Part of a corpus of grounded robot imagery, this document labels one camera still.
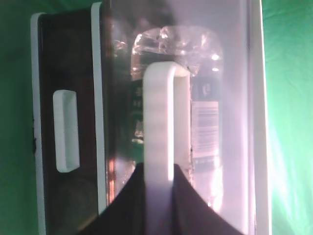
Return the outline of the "right gripper purple right finger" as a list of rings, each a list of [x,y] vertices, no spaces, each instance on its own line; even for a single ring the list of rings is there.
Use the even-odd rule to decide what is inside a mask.
[[[191,186],[179,165],[174,165],[173,235],[241,235],[225,221]]]

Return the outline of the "right gripper purple left finger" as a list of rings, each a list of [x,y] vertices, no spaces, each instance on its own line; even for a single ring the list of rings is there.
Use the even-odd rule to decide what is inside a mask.
[[[144,235],[144,164],[138,163],[113,202],[79,235]]]

